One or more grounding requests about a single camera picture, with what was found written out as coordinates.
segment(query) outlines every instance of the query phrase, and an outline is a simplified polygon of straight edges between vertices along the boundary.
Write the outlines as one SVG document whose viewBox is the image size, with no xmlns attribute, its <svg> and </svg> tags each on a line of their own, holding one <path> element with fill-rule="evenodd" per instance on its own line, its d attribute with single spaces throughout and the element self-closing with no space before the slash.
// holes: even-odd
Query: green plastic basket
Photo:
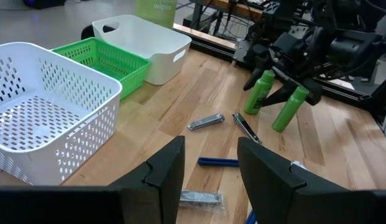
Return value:
<svg viewBox="0 0 386 224">
<path fill-rule="evenodd" d="M 120 81 L 122 84 L 120 99 L 143 84 L 151 65 L 149 60 L 94 37 L 53 51 Z"/>
</svg>

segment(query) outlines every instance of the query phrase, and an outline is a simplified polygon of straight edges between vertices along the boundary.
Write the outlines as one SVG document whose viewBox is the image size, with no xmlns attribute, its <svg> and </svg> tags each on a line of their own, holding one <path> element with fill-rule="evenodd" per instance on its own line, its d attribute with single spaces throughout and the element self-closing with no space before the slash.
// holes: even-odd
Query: gray floor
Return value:
<svg viewBox="0 0 386 224">
<path fill-rule="evenodd" d="M 92 0 L 76 3 L 68 0 L 65 7 L 44 10 L 26 10 L 21 0 L 0 0 L 0 44 L 25 41 L 52 49 L 80 39 L 81 31 L 98 19 L 133 14 L 136 0 Z M 178 0 L 178 6 L 189 0 Z M 183 23 L 183 18 L 193 13 L 194 4 L 177 10 L 175 22 Z M 228 30 L 244 35 L 246 30 L 240 24 L 230 24 Z"/>
</svg>

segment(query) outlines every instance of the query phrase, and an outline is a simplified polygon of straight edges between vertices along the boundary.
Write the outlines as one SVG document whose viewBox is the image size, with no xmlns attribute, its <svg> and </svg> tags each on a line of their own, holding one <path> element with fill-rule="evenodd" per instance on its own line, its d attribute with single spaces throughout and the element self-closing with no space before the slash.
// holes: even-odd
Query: white plastic basket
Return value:
<svg viewBox="0 0 386 224">
<path fill-rule="evenodd" d="M 104 26 L 117 27 L 105 33 Z M 145 79 L 163 85 L 183 67 L 191 38 L 133 15 L 117 16 L 93 22 L 94 35 L 152 62 Z"/>
<path fill-rule="evenodd" d="M 0 45 L 0 169 L 61 184 L 113 135 L 121 90 L 34 44 Z"/>
</svg>

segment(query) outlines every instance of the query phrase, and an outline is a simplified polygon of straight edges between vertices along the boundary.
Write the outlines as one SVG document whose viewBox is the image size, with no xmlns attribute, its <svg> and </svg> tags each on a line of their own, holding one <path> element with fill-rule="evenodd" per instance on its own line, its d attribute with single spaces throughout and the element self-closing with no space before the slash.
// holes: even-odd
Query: green plastic bottle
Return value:
<svg viewBox="0 0 386 224">
<path fill-rule="evenodd" d="M 177 0 L 138 0 L 136 1 L 136 16 L 172 29 L 176 5 Z"/>
<path fill-rule="evenodd" d="M 285 130 L 299 107 L 306 100 L 307 95 L 309 95 L 309 91 L 305 87 L 299 86 L 296 88 L 273 123 L 273 129 L 275 131 L 281 133 Z"/>
<path fill-rule="evenodd" d="M 273 87 L 275 74 L 271 70 L 266 70 L 262 78 L 256 81 L 255 86 L 250 91 L 244 111 L 247 114 L 257 114 L 262 107 L 262 102 L 266 99 Z"/>
</svg>

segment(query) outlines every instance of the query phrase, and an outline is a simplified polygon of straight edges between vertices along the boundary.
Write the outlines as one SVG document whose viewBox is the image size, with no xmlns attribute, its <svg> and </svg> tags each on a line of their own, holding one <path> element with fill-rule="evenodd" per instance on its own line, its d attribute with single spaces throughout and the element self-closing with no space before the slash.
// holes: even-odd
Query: silver nail clipper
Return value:
<svg viewBox="0 0 386 224">
<path fill-rule="evenodd" d="M 245 121 L 244 117 L 236 112 L 232 115 L 232 118 L 234 119 L 234 122 L 241 128 L 241 130 L 248 135 L 249 138 L 251 138 L 254 142 L 257 144 L 262 144 L 262 141 L 259 139 L 259 137 L 255 134 L 255 132 L 250 128 L 247 121 Z"/>
<path fill-rule="evenodd" d="M 218 124 L 222 123 L 224 121 L 224 116 L 223 114 L 214 114 L 212 116 L 209 116 L 207 118 L 201 119 L 199 121 L 194 121 L 191 124 L 187 126 L 187 128 L 190 131 L 197 130 L 199 128 L 207 127 L 212 124 Z"/>
</svg>

